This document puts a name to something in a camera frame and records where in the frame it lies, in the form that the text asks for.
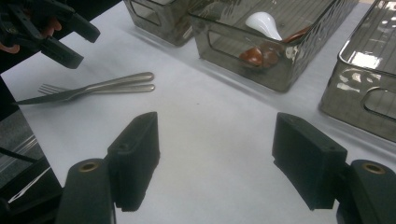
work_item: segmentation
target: white spoon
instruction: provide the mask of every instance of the white spoon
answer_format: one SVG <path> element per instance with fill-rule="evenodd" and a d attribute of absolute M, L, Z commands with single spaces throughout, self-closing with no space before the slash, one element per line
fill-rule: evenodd
<path fill-rule="evenodd" d="M 277 32 L 274 18 L 266 12 L 251 14 L 246 20 L 246 25 L 270 38 L 282 40 L 282 37 Z"/>

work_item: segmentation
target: silver fork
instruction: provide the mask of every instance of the silver fork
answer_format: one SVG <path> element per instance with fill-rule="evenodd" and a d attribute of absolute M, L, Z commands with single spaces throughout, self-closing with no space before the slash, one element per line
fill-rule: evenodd
<path fill-rule="evenodd" d="M 44 103 L 68 101 L 80 95 L 87 94 L 90 92 L 101 91 L 101 90 L 113 90 L 119 87 L 123 87 L 123 90 L 121 92 L 153 91 L 155 87 L 154 85 L 150 85 L 150 84 L 131 86 L 132 84 L 148 82 L 151 81 L 152 79 L 154 79 L 154 74 L 150 72 L 139 73 L 139 74 L 129 75 L 127 77 L 119 77 L 119 78 L 111 79 L 109 81 L 91 84 L 75 90 L 60 91 L 45 96 L 39 96 L 31 99 L 18 101 L 15 102 L 14 105 L 37 105 Z"/>
<path fill-rule="evenodd" d="M 123 87 L 116 87 L 113 89 L 106 89 L 106 90 L 99 90 L 93 91 L 92 93 L 127 93 L 127 92 L 144 92 L 144 91 L 154 91 L 155 86 L 152 84 L 148 85 L 139 85 L 139 86 L 123 86 Z M 59 93 L 61 91 L 70 91 L 70 89 L 64 87 L 53 86 L 50 84 L 43 84 L 38 91 L 45 94 L 50 95 L 54 93 Z"/>

